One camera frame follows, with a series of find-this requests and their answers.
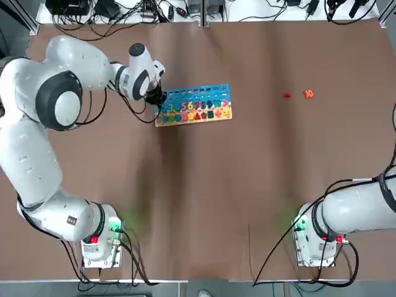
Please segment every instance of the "floor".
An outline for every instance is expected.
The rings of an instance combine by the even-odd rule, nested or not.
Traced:
[[[13,283],[0,284],[0,297],[72,297],[72,296],[136,296],[145,295],[151,297],[195,297],[198,296],[199,290],[205,289],[211,292],[213,297],[301,297],[301,295],[292,287],[286,286],[286,295],[283,292],[283,284],[261,285],[252,288],[251,283],[235,283],[226,280],[194,280],[188,284],[182,283],[164,283],[155,287],[139,285],[130,292],[122,291],[115,285],[98,286],[87,293],[77,291],[76,282],[64,283]],[[305,286],[307,290],[314,290],[315,286]],[[325,288],[315,295],[318,297],[385,297],[393,296],[396,290],[395,282],[356,282],[354,285],[344,289]],[[312,293],[302,293],[303,297],[312,295]]]

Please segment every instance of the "number puzzle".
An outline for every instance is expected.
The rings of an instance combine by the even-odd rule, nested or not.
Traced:
[[[166,91],[155,127],[166,127],[232,119],[230,87],[202,85]]]

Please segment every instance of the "brown table surface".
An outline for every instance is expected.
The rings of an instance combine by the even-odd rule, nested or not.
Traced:
[[[88,30],[73,33],[93,37]],[[57,34],[42,25],[28,55],[42,61]],[[97,122],[49,133],[64,188],[113,205],[136,228],[150,279],[249,280],[248,226],[256,276],[303,202],[335,180],[374,176],[390,160],[396,63],[376,20],[212,24],[204,30],[138,25],[92,44],[128,64],[135,42],[165,65],[165,89],[229,84],[234,114],[231,121],[155,128],[138,122],[110,93]],[[308,88],[312,100],[304,98]],[[93,114],[102,102],[103,94],[95,93]],[[86,111],[88,100],[84,105]],[[74,279],[63,247],[19,217],[3,173],[0,189],[0,279]],[[395,279],[394,232],[349,238],[360,254],[358,278]],[[344,262],[340,258],[322,276],[347,279]],[[103,278],[130,278],[130,263],[124,254],[122,267],[104,271]],[[296,278],[287,237],[261,279]]]

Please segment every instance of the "white shelf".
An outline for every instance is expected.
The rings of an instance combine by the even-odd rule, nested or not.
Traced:
[[[311,0],[302,0],[300,6],[303,7],[307,3],[309,3]],[[308,21],[310,20],[326,20],[326,15],[324,12],[324,1],[325,0],[320,0],[319,5],[315,11],[314,15],[311,15],[308,18]],[[370,0],[365,6],[360,7],[358,12],[355,15],[355,19],[359,18],[362,16],[364,13],[367,12],[367,10],[371,7],[372,3],[374,0]],[[118,0],[118,3],[126,6],[126,7],[133,7],[135,4],[140,2],[139,0]],[[170,2],[174,6],[178,6],[181,8],[185,8],[185,4],[183,0],[170,0]],[[276,0],[269,0],[269,3],[274,6],[282,6],[283,2],[276,2]],[[354,3],[354,0],[347,0],[346,3],[340,6],[340,8],[337,9],[335,15],[334,15],[334,20],[351,20],[349,17],[349,11],[352,8],[352,5]],[[168,13],[168,6],[166,2],[162,2],[160,4],[161,8],[163,9],[165,15]],[[268,3],[265,0],[235,0],[233,2],[229,2],[226,0],[226,11],[227,11],[227,16],[228,16],[228,21],[229,22],[237,22],[245,17],[250,17],[250,16],[257,16],[257,17],[267,17],[270,15],[275,15],[280,9],[277,7],[270,7]],[[126,12],[127,9],[121,7],[122,12]],[[91,14],[83,16],[81,18],[81,22],[85,22]],[[287,7],[286,11],[279,15],[276,20],[305,20],[307,17],[305,9],[300,9],[298,7]],[[367,14],[367,16],[364,19],[371,19],[373,17],[379,17],[379,11],[377,6],[374,6],[374,9]],[[36,20],[41,23],[41,24],[52,24],[52,15],[48,11],[48,9],[45,7],[43,3],[40,4],[39,10],[37,12]],[[174,13],[174,22],[194,22],[198,21],[199,17],[188,17],[188,18],[183,18],[180,15],[178,15],[176,12]],[[271,21],[273,20],[272,18],[269,19],[254,19],[250,18],[247,20],[244,20],[244,22],[262,22],[262,21]],[[102,17],[96,17],[95,19],[97,24],[106,24],[107,23],[107,18]],[[130,16],[126,21],[125,24],[134,24],[134,23],[139,23],[143,21],[142,17],[139,15],[138,12],[136,12],[134,15]],[[151,22],[152,19],[144,19],[145,22]],[[209,22],[221,22],[222,18],[220,15],[215,15],[214,17],[208,17]]]

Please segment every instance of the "colorful number block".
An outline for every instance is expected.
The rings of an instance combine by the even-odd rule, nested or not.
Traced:
[[[230,87],[205,85],[166,91],[156,127],[232,119]]]

